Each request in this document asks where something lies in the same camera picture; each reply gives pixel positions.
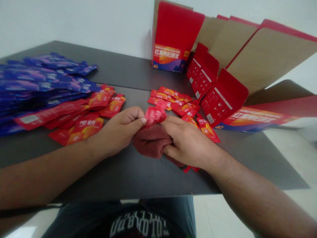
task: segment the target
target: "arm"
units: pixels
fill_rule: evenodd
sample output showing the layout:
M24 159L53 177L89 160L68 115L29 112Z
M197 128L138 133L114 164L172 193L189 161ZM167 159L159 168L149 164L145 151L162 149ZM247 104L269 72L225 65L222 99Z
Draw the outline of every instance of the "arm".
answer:
M87 140L0 169L0 209L50 203L100 161L127 147L145 123L141 108L131 107Z
M168 117L162 126L174 145L165 153L206 170L237 216L265 237L317 237L317 223L284 192L210 141L193 125Z

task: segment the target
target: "black t-shirt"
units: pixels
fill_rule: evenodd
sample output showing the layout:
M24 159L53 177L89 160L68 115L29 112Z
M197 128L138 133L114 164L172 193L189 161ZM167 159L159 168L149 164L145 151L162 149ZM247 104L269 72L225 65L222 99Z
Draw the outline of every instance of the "black t-shirt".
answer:
M174 222L144 209L126 211L96 226L89 237L189 237Z

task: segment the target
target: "towel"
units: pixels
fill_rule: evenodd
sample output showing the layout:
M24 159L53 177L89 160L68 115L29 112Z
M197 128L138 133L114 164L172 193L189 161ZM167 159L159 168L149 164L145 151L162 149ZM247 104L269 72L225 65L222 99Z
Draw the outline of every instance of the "towel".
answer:
M148 128L140 130L135 136L133 146L136 150L147 157L160 159L163 154L164 147L172 144L171 137L166 133L164 128L159 124L154 124ZM174 163L177 167L185 165L177 160L165 155L166 158Z

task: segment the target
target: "red cardboard box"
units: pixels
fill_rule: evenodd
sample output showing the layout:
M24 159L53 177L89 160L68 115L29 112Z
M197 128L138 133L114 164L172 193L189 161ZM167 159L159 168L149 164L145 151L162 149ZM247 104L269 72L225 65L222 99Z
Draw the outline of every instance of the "red cardboard box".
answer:
M152 67L183 72L205 16L168 2L157 2L157 25L154 14L152 33Z

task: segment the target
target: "floor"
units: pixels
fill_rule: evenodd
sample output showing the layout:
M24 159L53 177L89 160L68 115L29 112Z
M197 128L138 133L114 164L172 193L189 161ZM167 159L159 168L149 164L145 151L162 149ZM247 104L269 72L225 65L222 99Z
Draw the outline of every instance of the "floor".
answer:
M269 129L265 134L311 187L307 190L285 192L317 220L317 149L296 131ZM254 237L222 195L194 196L194 207L197 238ZM57 212L58 209L53 209L38 213L6 238L40 238Z

